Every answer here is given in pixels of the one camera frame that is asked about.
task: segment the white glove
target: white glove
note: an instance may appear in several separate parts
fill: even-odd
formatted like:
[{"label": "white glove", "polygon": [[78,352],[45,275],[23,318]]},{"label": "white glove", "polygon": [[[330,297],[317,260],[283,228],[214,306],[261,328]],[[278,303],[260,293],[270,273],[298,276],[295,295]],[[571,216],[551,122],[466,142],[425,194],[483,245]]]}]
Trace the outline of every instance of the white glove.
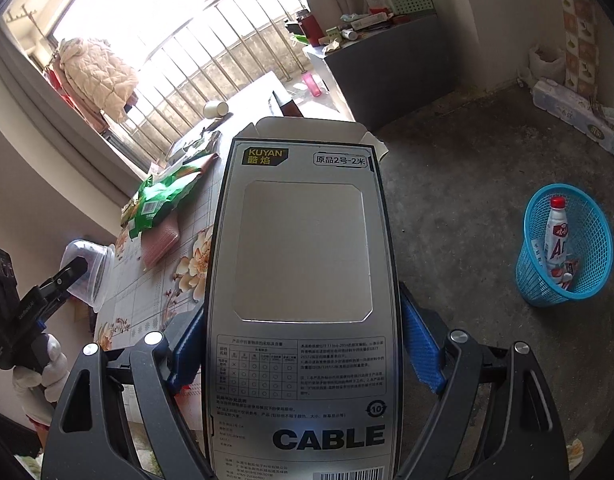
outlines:
[{"label": "white glove", "polygon": [[[48,334],[47,354],[49,364],[44,367],[42,375],[23,366],[14,367],[14,391],[22,404],[26,415],[40,424],[52,424],[53,406],[50,402],[57,402],[62,389],[69,377],[67,358],[60,351],[60,343],[51,334]],[[44,395],[39,388],[42,384],[46,388]]]}]

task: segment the puffer jacket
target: puffer jacket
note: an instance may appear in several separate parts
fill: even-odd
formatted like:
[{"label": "puffer jacket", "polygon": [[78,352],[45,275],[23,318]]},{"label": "puffer jacket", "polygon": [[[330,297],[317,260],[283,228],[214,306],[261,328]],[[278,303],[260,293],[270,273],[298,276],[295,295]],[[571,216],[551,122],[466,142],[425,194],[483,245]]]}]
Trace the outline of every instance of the puffer jacket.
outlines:
[{"label": "puffer jacket", "polygon": [[104,40],[63,40],[58,53],[60,68],[73,89],[117,123],[123,122],[123,108],[138,85],[135,69],[116,56]]}]

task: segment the pink package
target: pink package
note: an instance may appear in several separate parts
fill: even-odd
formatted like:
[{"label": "pink package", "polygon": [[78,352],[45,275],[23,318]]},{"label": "pink package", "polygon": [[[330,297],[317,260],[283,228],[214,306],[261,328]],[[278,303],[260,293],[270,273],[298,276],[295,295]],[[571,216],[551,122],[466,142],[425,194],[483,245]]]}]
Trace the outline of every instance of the pink package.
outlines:
[{"label": "pink package", "polygon": [[143,231],[140,235],[140,248],[145,269],[151,269],[156,265],[179,238],[178,211],[174,209],[161,223]]}]

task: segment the pink bottle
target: pink bottle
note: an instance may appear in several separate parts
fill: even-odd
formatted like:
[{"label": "pink bottle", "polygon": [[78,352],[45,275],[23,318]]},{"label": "pink bottle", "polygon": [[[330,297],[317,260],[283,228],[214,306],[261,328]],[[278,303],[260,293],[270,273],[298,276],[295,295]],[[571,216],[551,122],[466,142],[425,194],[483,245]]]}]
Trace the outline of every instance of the pink bottle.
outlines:
[{"label": "pink bottle", "polygon": [[303,74],[303,82],[307,85],[307,88],[311,92],[311,95],[318,97],[322,94],[318,84],[313,80],[313,76],[309,72]]}]

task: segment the barcode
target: barcode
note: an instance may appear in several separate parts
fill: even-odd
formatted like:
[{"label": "barcode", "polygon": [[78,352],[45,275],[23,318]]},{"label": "barcode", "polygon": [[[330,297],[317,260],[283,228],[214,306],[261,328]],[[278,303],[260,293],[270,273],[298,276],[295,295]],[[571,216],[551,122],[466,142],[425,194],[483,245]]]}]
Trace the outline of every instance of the barcode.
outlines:
[{"label": "barcode", "polygon": [[160,202],[148,202],[144,206],[142,206],[142,214],[148,215],[149,213],[153,213],[159,206]]},{"label": "barcode", "polygon": [[313,480],[383,480],[385,467],[372,467],[344,473],[314,473]]}]

